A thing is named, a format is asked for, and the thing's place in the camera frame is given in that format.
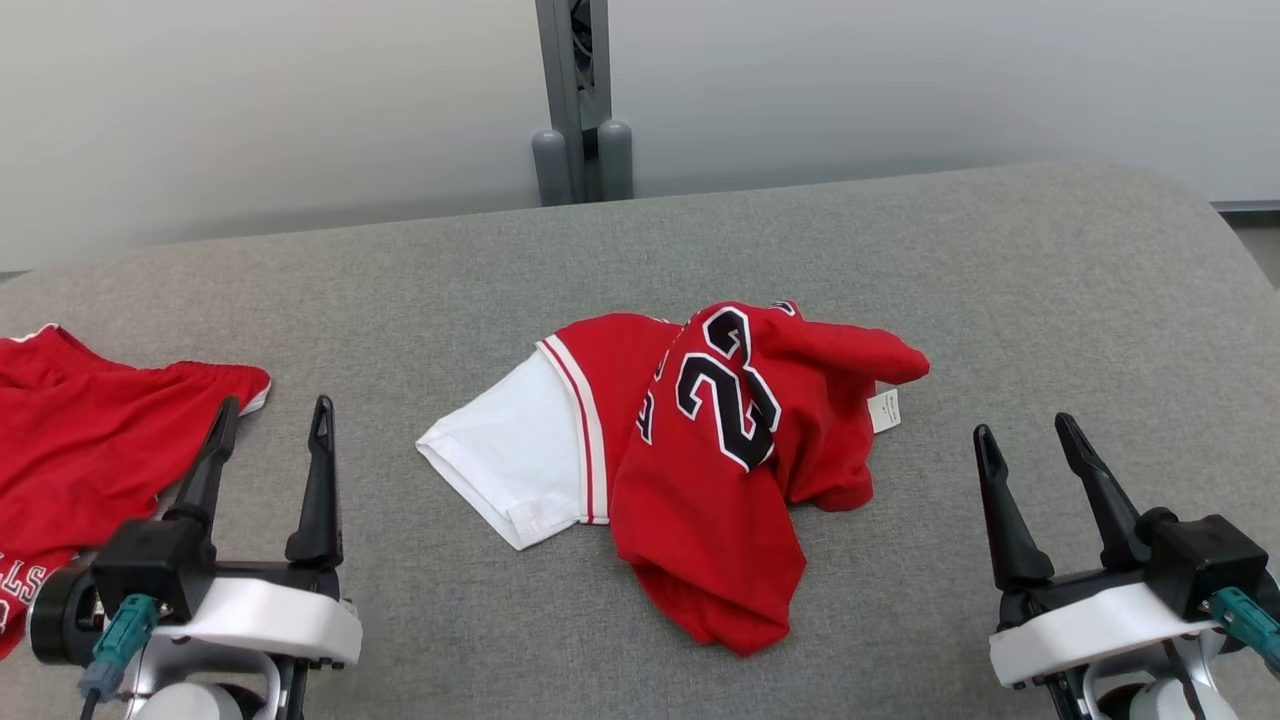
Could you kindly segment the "grey cylindrical post foot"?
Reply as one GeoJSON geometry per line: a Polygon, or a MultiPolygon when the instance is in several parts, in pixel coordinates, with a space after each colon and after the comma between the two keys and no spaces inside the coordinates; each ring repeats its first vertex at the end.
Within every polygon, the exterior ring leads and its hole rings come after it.
{"type": "Polygon", "coordinates": [[[634,199],[634,135],[622,120],[609,119],[596,129],[602,200],[634,199]]]}
{"type": "Polygon", "coordinates": [[[575,202],[570,151],[564,136],[557,129],[536,132],[531,138],[538,192],[544,208],[575,202]]]}

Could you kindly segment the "grey metal partition post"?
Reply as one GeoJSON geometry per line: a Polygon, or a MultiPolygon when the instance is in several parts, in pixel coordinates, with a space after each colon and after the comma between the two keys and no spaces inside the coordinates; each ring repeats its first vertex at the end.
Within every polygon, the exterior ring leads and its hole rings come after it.
{"type": "Polygon", "coordinates": [[[549,111],[545,129],[564,136],[573,204],[602,202],[596,129],[612,119],[609,0],[534,0],[534,5],[549,111]]]}

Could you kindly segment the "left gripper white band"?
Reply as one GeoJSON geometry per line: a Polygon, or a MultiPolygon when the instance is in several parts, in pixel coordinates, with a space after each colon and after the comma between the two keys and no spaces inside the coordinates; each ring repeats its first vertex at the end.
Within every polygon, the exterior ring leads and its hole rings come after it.
{"type": "MultiPolygon", "coordinates": [[[[164,521],[212,528],[221,473],[236,448],[238,396],[227,396],[164,521]]],[[[285,559],[332,571],[344,559],[335,410],[317,396],[307,434],[308,474],[285,559]]],[[[308,675],[360,660],[364,626],[339,592],[298,589],[261,577],[220,577],[193,618],[150,639],[150,720],[311,720],[308,675]]]]}

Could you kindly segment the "red shorts with white trim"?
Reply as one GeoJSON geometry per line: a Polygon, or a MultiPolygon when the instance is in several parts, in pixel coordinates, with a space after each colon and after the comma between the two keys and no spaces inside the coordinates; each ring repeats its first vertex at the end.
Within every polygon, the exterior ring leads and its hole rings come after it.
{"type": "Polygon", "coordinates": [[[145,518],[205,442],[224,400],[265,405],[261,368],[134,368],[47,324],[0,337],[0,661],[49,577],[145,518]]]}

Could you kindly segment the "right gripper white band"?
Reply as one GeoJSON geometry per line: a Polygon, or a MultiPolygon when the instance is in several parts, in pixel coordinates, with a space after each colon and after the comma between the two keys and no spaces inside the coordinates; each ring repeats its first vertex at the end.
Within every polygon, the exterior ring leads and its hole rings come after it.
{"type": "Polygon", "coordinates": [[[1009,488],[1009,465],[986,424],[973,430],[995,585],[989,662],[1000,685],[1039,687],[1059,720],[1221,720],[1210,665],[1221,628],[1187,623],[1144,584],[1149,546],[1135,506],[1069,413],[1055,429],[1091,505],[1106,570],[1055,580],[1009,488]]]}

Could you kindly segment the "red white number 23 jersey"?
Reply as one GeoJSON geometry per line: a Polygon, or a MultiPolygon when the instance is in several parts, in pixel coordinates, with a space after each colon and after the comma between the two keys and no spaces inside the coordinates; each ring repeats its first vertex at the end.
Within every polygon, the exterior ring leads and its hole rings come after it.
{"type": "Polygon", "coordinates": [[[416,448],[515,550],[608,527],[672,623],[748,657],[788,634],[806,568],[790,509],[868,503],[897,423],[879,386],[929,369],[896,334],[788,301],[609,313],[538,341],[416,448]]]}

